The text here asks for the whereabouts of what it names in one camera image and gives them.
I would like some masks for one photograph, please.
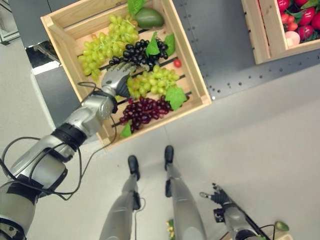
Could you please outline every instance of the wire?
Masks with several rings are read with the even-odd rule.
[[[78,82],[78,85],[81,87],[92,88],[93,90],[80,102],[77,108],[81,107],[84,101],[87,100],[96,91],[96,89],[103,92],[103,90],[100,87],[97,87],[97,84],[92,81],[81,81],[81,82]]]
[[[0,186],[0,189],[4,188],[5,186],[9,185],[9,184],[14,184],[17,183],[17,181],[8,181],[5,184],[3,184],[2,186]]]
[[[110,116],[110,118],[111,118],[113,124],[115,124],[115,120],[113,119],[113,117]],[[5,157],[6,157],[6,154],[7,154],[8,150],[9,150],[9,148],[10,148],[14,143],[16,143],[16,142],[18,142],[18,141],[20,141],[20,140],[24,140],[24,139],[39,140],[40,138],[38,138],[38,137],[31,137],[31,136],[23,136],[23,137],[19,137],[19,138],[13,140],[12,142],[10,142],[10,143],[5,147],[5,149],[4,149],[4,151],[3,151],[2,158],[0,158],[0,165],[1,165],[2,170],[3,170],[3,172],[5,173],[5,175],[6,175],[7,177],[9,176],[11,179],[14,180],[14,181],[12,181],[12,182],[20,183],[20,184],[22,184],[22,185],[24,185],[24,186],[26,186],[26,187],[32,188],[32,189],[37,190],[37,191],[40,191],[40,192],[44,192],[44,193],[46,193],[46,194],[54,194],[54,195],[57,195],[57,196],[59,196],[60,198],[62,198],[63,200],[68,201],[68,200],[79,190],[79,188],[80,188],[80,186],[81,186],[81,183],[82,183],[82,178],[84,177],[84,175],[85,175],[85,173],[86,173],[86,171],[87,171],[87,169],[88,169],[88,167],[89,167],[89,164],[90,164],[93,156],[94,156],[96,153],[98,153],[99,151],[101,151],[101,150],[103,150],[104,148],[107,148],[108,146],[110,146],[111,144],[113,144],[113,143],[115,142],[116,138],[117,138],[117,127],[114,128],[114,138],[112,139],[112,141],[111,141],[110,143],[104,145],[103,147],[97,149],[96,151],[94,151],[94,152],[91,154],[91,156],[90,156],[90,158],[89,158],[89,160],[88,160],[88,162],[87,162],[87,164],[86,164],[86,166],[85,166],[84,171],[82,171],[82,155],[81,155],[81,151],[80,151],[80,148],[79,148],[78,146],[76,147],[76,148],[77,148],[77,152],[78,152],[78,156],[79,156],[79,180],[78,180],[77,187],[75,188],[75,190],[73,190],[73,191],[71,191],[71,192],[57,192],[57,191],[52,191],[52,190],[48,190],[48,189],[42,189],[42,188],[35,187],[35,186],[31,185],[32,175],[33,175],[33,172],[34,172],[36,166],[37,166],[37,165],[40,163],[40,161],[41,161],[47,154],[49,154],[51,151],[53,151],[54,149],[56,149],[56,148],[59,147],[59,146],[66,145],[66,143],[64,143],[64,142],[63,142],[63,143],[60,143],[60,144],[58,144],[58,145],[56,145],[56,146],[54,146],[54,147],[51,147],[50,149],[48,149],[48,150],[41,156],[41,158],[40,158],[39,160],[37,160],[37,162],[32,166],[32,169],[31,169],[31,172],[30,172],[30,176],[28,177],[28,182],[29,182],[29,183],[25,183],[25,182],[17,179],[17,178],[9,171],[9,169],[8,169],[7,166],[5,165]],[[42,152],[40,152],[32,161],[34,161],[41,153],[42,153]]]
[[[11,141],[11,142],[4,148],[3,153],[2,153],[2,156],[1,156],[3,162],[5,161],[5,156],[6,156],[7,152],[8,152],[8,149],[9,149],[13,144],[15,144],[16,142],[18,142],[18,141],[20,141],[20,140],[24,140],[24,139],[32,139],[32,140],[37,140],[37,141],[40,140],[40,138],[34,137],[34,136],[22,136],[22,137],[16,138],[15,140]]]
[[[267,227],[273,227],[273,236],[272,236],[272,240],[275,240],[275,235],[276,235],[276,225],[274,224],[268,224],[268,225],[264,225],[262,227],[260,227],[260,229],[264,229]]]
[[[58,148],[58,147],[60,147],[60,146],[62,146],[62,145],[66,145],[66,144],[65,144],[64,142],[62,142],[62,143],[60,143],[60,144],[58,144],[58,145],[56,145],[56,146],[54,146],[54,147],[51,147],[50,149],[48,149],[48,150],[36,161],[36,163],[32,166],[31,171],[30,171],[30,175],[29,175],[29,177],[28,177],[28,182],[29,182],[30,184],[31,184],[31,180],[32,180],[32,175],[34,174],[34,171],[35,171],[37,165],[40,163],[40,161],[41,161],[47,154],[49,154],[51,151],[53,151],[54,149],[56,149],[56,148]],[[43,153],[42,151],[39,152],[39,153],[33,158],[33,160],[37,159],[37,158],[39,157],[39,155],[42,154],[42,153]]]
[[[134,239],[137,240],[137,214],[141,211],[143,211],[147,205],[147,201],[145,198],[140,197],[140,200],[144,201],[143,207],[140,208],[139,210],[135,211],[134,213]]]
[[[112,120],[112,122],[113,122],[113,125],[115,125],[115,120],[114,120],[114,118],[113,118],[112,116],[110,116],[110,118],[111,118],[111,120]],[[99,151],[101,151],[102,149],[105,149],[105,148],[109,147],[111,144],[113,144],[113,143],[115,142],[116,138],[117,138],[117,127],[115,126],[115,127],[114,127],[114,138],[112,139],[112,141],[111,141],[110,143],[104,145],[103,147],[100,147],[99,149],[97,149],[96,151],[94,151],[94,152],[91,154],[91,156],[89,157],[89,160],[88,160],[88,162],[86,163],[86,166],[85,166],[85,168],[84,168],[84,170],[83,170],[83,173],[82,173],[81,178],[84,177],[84,175],[85,175],[85,173],[86,173],[86,171],[87,171],[87,169],[88,169],[88,166],[89,166],[89,164],[90,164],[93,156],[94,156],[96,153],[98,153]]]

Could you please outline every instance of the wooden crate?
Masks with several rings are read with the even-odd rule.
[[[112,115],[117,126],[117,136],[112,146],[156,129],[211,103],[201,72],[172,0],[149,0],[146,6],[158,10],[164,17],[165,25],[156,29],[158,36],[164,40],[168,34],[174,33],[175,35],[175,53],[169,59],[161,60],[160,64],[167,69],[175,69],[176,73],[180,75],[180,80],[177,81],[177,84],[183,88],[190,99],[177,111],[170,112],[162,119],[152,120],[149,124],[144,125],[142,129],[127,138],[119,136],[124,127],[119,124],[119,118],[122,117],[123,110],[128,103],[126,100],[119,102],[118,112]],[[91,89],[77,85],[77,83],[86,80],[77,56],[81,54],[84,48],[83,43],[91,40],[91,34],[108,33],[110,14],[121,15],[123,17],[128,14],[126,1],[81,0],[41,18],[44,28],[80,101],[88,95]],[[154,30],[140,29],[140,39],[149,40],[153,32]],[[182,62],[181,68],[174,68],[173,66],[173,60],[176,57]],[[103,74],[106,72],[108,61],[109,59],[100,68]],[[151,93],[148,93],[147,97],[158,98],[158,96]],[[108,144],[114,138],[115,126],[113,126],[111,119],[104,122],[98,136],[104,144]]]
[[[277,0],[241,1],[256,64],[320,49],[320,39],[288,46]]]

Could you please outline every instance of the cherry tomato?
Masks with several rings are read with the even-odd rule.
[[[290,0],[277,0],[280,13],[283,13],[290,5]]]
[[[295,17],[292,15],[289,15],[288,20],[286,21],[287,24],[293,23],[295,21]]]
[[[299,7],[302,5],[305,5],[309,0],[294,0],[295,4],[297,4]]]
[[[312,22],[311,22],[311,25],[315,29],[320,30],[320,12],[318,12],[316,15],[314,15]]]
[[[288,19],[289,19],[289,14],[281,13],[282,24],[286,24],[288,22]]]
[[[176,68],[180,68],[181,67],[181,61],[176,58],[175,60],[173,60],[173,65],[176,67]]]
[[[298,22],[299,26],[308,25],[311,22],[311,20],[314,18],[315,14],[316,14],[316,8],[315,7],[307,8],[304,11],[301,20]]]
[[[287,31],[294,31],[298,28],[298,24],[296,24],[295,22],[291,22],[288,24],[288,26],[286,27]]]
[[[310,25],[301,26],[298,28],[298,34],[300,35],[301,40],[306,40],[312,36],[314,30],[315,29]]]

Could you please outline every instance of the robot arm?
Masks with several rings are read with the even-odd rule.
[[[117,111],[116,95],[129,97],[127,79],[135,67],[121,63],[104,75],[94,91],[66,121],[43,137],[12,166],[20,182],[0,188],[0,240],[24,240],[34,218],[38,198],[54,191],[67,176],[68,162],[83,142],[100,130],[104,120]]]
[[[213,210],[217,223],[225,223],[233,240],[270,240],[268,235],[243,211],[217,184],[213,183],[214,194],[200,192],[203,198],[211,199],[221,208]]]

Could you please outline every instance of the white floor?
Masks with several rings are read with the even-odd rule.
[[[0,152],[19,136],[51,132],[36,97],[30,64],[21,41],[0,45]],[[320,67],[314,66],[215,101],[211,106],[100,152],[80,191],[68,202],[40,199],[30,240],[97,240],[107,213],[129,175],[127,157],[138,157],[138,182],[146,208],[138,214],[140,240],[168,239],[165,221],[173,216],[165,198],[163,153],[175,147],[175,163],[189,186],[210,240],[226,231],[213,218],[213,202],[199,197],[220,184],[257,222],[282,220],[295,240],[320,235]],[[19,143],[8,155],[12,164],[29,146]],[[82,147],[86,161],[99,142]],[[76,185],[77,158],[67,164],[61,191]],[[0,174],[0,183],[5,177]]]

